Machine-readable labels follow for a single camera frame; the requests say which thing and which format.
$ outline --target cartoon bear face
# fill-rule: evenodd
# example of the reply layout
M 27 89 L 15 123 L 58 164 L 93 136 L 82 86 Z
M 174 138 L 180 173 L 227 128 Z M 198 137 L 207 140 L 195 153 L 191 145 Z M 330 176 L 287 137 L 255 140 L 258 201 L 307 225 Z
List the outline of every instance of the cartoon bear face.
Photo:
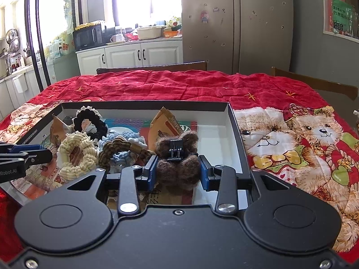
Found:
M 254 107 L 235 110 L 234 114 L 250 156 L 281 155 L 301 142 L 300 135 L 288 129 L 278 109 Z
M 316 115 L 301 115 L 287 121 L 288 127 L 304 137 L 311 145 L 329 146 L 342 137 L 343 129 L 333 113 L 325 110 Z

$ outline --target teddy bear print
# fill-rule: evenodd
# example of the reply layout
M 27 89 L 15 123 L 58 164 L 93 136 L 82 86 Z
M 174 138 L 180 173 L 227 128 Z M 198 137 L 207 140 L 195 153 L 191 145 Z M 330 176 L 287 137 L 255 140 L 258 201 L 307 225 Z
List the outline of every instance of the teddy bear print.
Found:
M 288 127 L 309 142 L 322 167 L 320 174 L 302 173 L 298 177 L 306 192 L 326 201 L 341 215 L 342 229 L 333 249 L 345 252 L 359 236 L 359 157 L 346 143 L 348 139 L 352 143 L 354 137 L 343 132 L 333 111 L 330 106 L 313 109 L 290 104 L 284 117 Z
M 288 128 L 280 110 L 254 107 L 234 113 L 253 170 L 265 170 L 297 186 L 296 170 L 319 167 L 313 151 Z

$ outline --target metal bowl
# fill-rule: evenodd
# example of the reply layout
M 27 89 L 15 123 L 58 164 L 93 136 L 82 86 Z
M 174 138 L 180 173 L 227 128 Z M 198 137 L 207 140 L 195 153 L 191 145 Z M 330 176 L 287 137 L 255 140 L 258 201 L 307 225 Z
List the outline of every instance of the metal bowl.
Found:
M 10 28 L 5 35 L 6 42 L 10 44 L 10 42 L 18 35 L 19 33 L 16 28 Z

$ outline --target green poster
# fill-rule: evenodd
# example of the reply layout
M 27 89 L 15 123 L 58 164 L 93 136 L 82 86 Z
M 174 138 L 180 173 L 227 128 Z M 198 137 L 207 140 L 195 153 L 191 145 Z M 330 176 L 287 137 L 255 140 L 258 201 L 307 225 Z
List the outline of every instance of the green poster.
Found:
M 341 0 L 333 0 L 333 28 L 334 32 L 348 32 L 350 23 L 352 23 L 353 6 Z

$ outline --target cream scrunchie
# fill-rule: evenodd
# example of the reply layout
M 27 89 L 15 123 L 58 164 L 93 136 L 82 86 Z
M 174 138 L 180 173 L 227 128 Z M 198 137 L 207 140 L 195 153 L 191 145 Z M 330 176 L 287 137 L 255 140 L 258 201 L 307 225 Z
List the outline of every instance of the cream scrunchie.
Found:
M 79 147 L 84 157 L 78 166 L 70 162 L 70 154 Z M 91 139 L 86 133 L 68 133 L 57 150 L 57 166 L 61 168 L 59 175 L 66 181 L 72 181 L 96 168 L 98 156 Z

